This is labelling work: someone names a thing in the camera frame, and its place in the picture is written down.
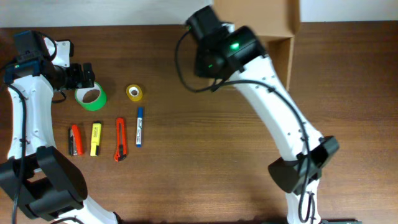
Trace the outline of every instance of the cardboard box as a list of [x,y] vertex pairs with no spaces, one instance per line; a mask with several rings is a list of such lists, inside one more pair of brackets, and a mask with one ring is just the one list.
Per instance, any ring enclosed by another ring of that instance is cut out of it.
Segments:
[[221,21],[250,27],[268,48],[281,82],[289,90],[294,35],[300,29],[299,0],[214,0]]

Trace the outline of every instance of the tape roll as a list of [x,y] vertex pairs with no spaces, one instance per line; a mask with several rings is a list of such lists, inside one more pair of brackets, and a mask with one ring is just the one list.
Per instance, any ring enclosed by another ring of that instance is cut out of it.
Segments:
[[[83,98],[84,96],[91,90],[99,90],[98,97],[90,103],[84,103]],[[93,88],[84,88],[78,89],[75,92],[76,101],[86,110],[89,111],[96,111],[101,109],[106,103],[106,94],[104,90],[101,88],[100,84],[94,82]]]
[[140,101],[143,94],[138,85],[129,85],[126,88],[126,94],[131,101]]

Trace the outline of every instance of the green indicator light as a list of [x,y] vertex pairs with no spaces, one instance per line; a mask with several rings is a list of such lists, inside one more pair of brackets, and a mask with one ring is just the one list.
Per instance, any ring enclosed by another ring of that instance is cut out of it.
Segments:
[[232,50],[238,50],[239,49],[239,43],[233,43],[229,47],[231,47]]

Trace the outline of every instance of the white panel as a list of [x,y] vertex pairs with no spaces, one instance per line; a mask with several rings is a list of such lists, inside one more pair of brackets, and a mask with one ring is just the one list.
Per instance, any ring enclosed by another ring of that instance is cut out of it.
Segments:
[[1,0],[0,27],[183,24],[212,0]]
[[398,0],[301,0],[302,22],[398,20]]

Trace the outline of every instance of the wooden table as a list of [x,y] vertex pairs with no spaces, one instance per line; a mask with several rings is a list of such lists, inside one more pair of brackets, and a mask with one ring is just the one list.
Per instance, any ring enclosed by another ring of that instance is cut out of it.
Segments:
[[[1,29],[4,64],[14,54],[11,34]],[[52,106],[57,148],[67,154],[67,129],[78,124],[86,154],[70,160],[85,176],[89,194],[125,220],[211,222],[283,218],[283,191],[267,166],[279,158],[265,126],[235,90],[193,94],[180,84],[174,47],[177,26],[40,28],[75,44],[72,62],[91,62],[108,96],[99,111],[85,111],[74,99]],[[193,85],[195,44],[180,52]],[[356,218],[365,223],[398,219],[398,23],[304,24],[297,36],[291,95],[340,151],[324,169],[318,209],[323,218]],[[144,88],[140,103],[126,87]],[[6,161],[12,128],[11,101],[0,95],[0,162]],[[137,107],[145,106],[144,145],[134,145]],[[113,160],[115,119],[127,122],[129,155]],[[88,155],[91,124],[103,122],[101,152]],[[9,223],[12,202],[0,191],[0,222]],[[19,223],[28,221],[22,212]]]

